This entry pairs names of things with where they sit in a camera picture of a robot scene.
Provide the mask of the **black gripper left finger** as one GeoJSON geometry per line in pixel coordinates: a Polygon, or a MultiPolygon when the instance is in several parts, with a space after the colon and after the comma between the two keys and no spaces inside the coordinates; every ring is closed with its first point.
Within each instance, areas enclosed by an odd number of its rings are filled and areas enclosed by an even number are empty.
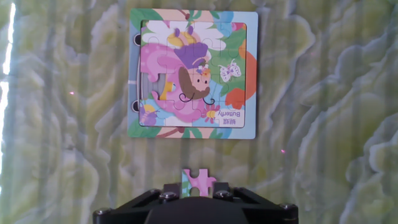
{"type": "Polygon", "coordinates": [[[164,184],[163,189],[150,189],[118,208],[99,208],[92,214],[92,224],[145,223],[155,207],[178,200],[181,183],[164,184]]]}

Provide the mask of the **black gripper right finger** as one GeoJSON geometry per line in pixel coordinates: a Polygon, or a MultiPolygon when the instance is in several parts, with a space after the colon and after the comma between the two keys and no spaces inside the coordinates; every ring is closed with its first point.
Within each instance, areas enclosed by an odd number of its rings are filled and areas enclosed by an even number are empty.
{"type": "Polygon", "coordinates": [[[231,205],[248,223],[298,224],[298,206],[276,204],[245,187],[230,187],[227,182],[213,184],[213,198],[231,205]]]}

